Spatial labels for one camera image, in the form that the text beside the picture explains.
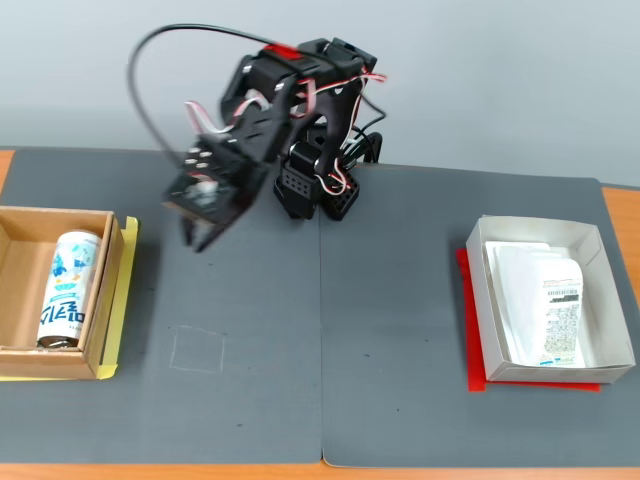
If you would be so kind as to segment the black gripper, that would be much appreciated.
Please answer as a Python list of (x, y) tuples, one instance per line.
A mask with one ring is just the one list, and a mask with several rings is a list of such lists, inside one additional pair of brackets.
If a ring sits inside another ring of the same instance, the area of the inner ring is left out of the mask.
[(290, 109), (297, 79), (279, 83), (271, 100), (255, 89), (231, 109), (229, 124), (218, 128), (195, 101), (187, 112), (198, 132), (194, 160), (187, 162), (187, 205), (209, 225), (196, 243), (197, 222), (182, 216), (186, 246), (204, 252), (231, 228), (253, 204), (291, 130)]

